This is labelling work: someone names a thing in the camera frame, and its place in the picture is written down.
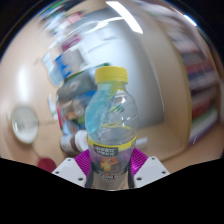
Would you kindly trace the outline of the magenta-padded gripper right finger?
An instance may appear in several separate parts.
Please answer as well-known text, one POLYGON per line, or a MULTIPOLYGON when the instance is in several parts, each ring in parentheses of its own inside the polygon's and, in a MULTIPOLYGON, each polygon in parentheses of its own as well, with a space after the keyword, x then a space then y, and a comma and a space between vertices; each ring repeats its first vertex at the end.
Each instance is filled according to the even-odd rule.
POLYGON ((128 171, 128 186, 141 188, 169 175, 168 170, 157 157, 147 157, 143 152, 134 149, 128 171))

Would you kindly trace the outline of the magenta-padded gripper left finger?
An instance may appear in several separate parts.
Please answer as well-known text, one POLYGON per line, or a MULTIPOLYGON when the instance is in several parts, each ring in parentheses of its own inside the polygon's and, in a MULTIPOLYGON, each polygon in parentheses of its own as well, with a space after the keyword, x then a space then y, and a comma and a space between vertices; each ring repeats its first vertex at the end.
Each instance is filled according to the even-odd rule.
POLYGON ((53 174, 84 188, 91 188, 93 171, 89 151, 85 150, 75 158, 66 158, 53 174))

